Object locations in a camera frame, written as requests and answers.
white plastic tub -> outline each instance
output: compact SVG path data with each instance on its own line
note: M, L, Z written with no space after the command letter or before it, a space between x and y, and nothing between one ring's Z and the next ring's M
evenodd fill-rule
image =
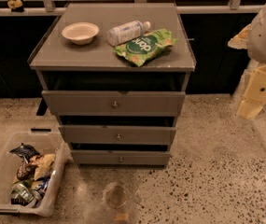
M21 143L32 145L41 154L56 153L54 171L42 203L37 208L28 208L10 204L10 192L13 178L21 164L21 158L9 153ZM0 214L36 214L49 217L54 210L54 204L59 186L63 178L63 170L67 161L66 144L57 133L15 133L6 143L0 154Z

white bowl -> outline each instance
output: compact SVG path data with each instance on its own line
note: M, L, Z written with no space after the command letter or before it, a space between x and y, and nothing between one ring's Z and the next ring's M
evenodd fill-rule
M78 22L66 26L62 30L62 35L77 45L85 45L90 43L98 32L97 25L88 22Z

floor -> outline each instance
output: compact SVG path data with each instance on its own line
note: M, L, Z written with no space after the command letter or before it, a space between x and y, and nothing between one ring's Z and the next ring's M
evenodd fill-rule
M14 133L57 130L49 112L35 115L39 101L0 100L0 150ZM85 168L69 157L51 217L0 223L266 224L266 106L254 120L235 110L228 94L188 95L167 168Z

snack bag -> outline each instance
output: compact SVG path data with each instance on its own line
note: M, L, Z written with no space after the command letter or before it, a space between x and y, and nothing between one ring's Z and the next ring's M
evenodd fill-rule
M114 48L114 51L137 66L155 58L166 48L173 46L177 39L166 29L156 30Z

gray drawer cabinet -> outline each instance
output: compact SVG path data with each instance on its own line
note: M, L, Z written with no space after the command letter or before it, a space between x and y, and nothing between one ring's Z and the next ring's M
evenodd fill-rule
M131 65L113 52L106 32L132 19L172 31L177 43L142 67ZM80 21L100 28L86 46L61 36L65 26ZM31 68L76 163L167 165L195 68L174 4L70 4L37 49Z

